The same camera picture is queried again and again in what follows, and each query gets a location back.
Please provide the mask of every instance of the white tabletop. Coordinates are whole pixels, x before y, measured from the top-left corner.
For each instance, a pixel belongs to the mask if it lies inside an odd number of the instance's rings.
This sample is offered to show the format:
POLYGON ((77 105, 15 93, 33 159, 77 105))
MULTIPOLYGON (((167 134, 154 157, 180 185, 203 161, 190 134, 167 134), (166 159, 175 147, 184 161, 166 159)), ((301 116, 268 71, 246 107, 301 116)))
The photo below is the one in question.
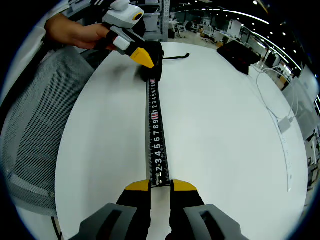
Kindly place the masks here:
MULTIPOLYGON (((159 94, 170 177, 195 185, 205 204, 236 220, 251 240, 282 240, 299 221, 308 181, 306 150, 296 120, 285 132, 293 183, 287 191, 284 151, 255 87, 257 72, 238 72, 216 50, 166 42, 159 94)), ((77 99, 63 132, 55 173, 63 236, 124 188, 145 179, 146 83, 138 65, 113 52, 77 99)), ((265 101, 284 117, 290 105, 273 81, 259 78, 265 101)), ((170 188, 152 189, 148 239, 171 232, 170 188)))

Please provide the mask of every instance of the tape measure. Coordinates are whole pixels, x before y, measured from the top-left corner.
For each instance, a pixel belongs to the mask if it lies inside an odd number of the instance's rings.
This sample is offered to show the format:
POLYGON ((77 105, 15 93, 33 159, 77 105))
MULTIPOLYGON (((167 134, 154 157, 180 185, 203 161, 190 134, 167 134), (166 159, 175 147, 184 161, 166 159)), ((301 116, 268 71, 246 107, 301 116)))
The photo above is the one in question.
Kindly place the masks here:
POLYGON ((147 81, 148 109, 148 154, 151 187, 170 186, 170 175, 167 159, 165 132, 162 122, 158 81, 147 81))

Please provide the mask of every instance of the person's hand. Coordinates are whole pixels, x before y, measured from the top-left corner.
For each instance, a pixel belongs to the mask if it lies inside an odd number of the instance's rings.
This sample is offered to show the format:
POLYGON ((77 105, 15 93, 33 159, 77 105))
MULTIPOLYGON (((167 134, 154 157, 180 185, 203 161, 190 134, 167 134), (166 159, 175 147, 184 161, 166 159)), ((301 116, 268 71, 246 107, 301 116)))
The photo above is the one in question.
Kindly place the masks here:
MULTIPOLYGON (((50 18, 46 22, 45 30, 48 39, 81 49, 93 49, 97 42, 109 33, 109 30, 102 24, 82 26, 69 20, 63 14, 50 18)), ((110 44, 106 49, 115 50, 116 47, 110 44)))

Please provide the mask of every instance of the ceiling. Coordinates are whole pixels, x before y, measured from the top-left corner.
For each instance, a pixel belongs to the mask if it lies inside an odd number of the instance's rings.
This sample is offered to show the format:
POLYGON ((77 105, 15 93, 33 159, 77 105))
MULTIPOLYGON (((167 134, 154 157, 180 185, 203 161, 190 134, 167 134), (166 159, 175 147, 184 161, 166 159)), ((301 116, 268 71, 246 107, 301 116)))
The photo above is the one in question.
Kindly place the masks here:
MULTIPOLYGON (((273 1, 274 0, 261 2, 257 0, 257 4, 254 4, 253 0, 170 0, 170 7, 171 10, 174 10, 175 12, 199 10, 201 12, 210 13, 211 16, 215 16, 216 18, 225 18, 226 20, 237 20, 239 18, 239 22, 244 24, 245 27, 280 47, 299 66, 301 66, 302 63, 303 65, 308 64, 313 73, 317 74, 318 69, 316 66, 317 63, 319 63, 318 53, 320 52, 317 52, 317 47, 314 47, 315 42, 313 42, 312 45, 309 43, 310 39, 308 37, 310 34, 303 34, 303 32, 308 29, 306 25, 312 25, 312 22, 309 22, 310 18, 303 17, 304 14, 299 11, 301 6, 297 9, 299 15, 294 15, 294 10, 292 10, 293 3, 291 1, 283 0, 281 1, 281 5, 279 5, 278 1, 274 1, 274 3, 273 1), (222 10, 248 14, 267 21, 269 24, 248 16, 224 12, 222 10)), ((293 69, 296 74, 299 74, 300 70, 298 68, 296 69, 297 66, 293 61, 288 59, 288 56, 285 57, 289 62, 287 65, 293 69)))

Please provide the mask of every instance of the chair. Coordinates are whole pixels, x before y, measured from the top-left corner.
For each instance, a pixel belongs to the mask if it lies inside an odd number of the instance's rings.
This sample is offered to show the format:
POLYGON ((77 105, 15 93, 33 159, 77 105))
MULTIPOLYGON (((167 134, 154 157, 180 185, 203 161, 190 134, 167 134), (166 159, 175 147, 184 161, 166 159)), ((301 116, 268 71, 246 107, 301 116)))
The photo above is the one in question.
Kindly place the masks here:
POLYGON ((74 47, 60 49, 39 66, 11 106, 1 132, 0 166, 18 207, 57 217, 55 174, 60 141, 93 72, 74 47))
POLYGON ((203 26, 203 34, 205 34, 208 37, 212 38, 213 35, 214 35, 214 28, 211 25, 203 26))
POLYGON ((178 28, 179 32, 186 32, 187 31, 186 26, 187 26, 188 22, 189 21, 185 21, 183 23, 183 25, 177 25, 177 28, 178 28))
POLYGON ((199 25, 198 24, 195 24, 193 21, 191 22, 191 27, 190 29, 192 31, 195 31, 196 33, 198 32, 198 28, 199 28, 199 25))

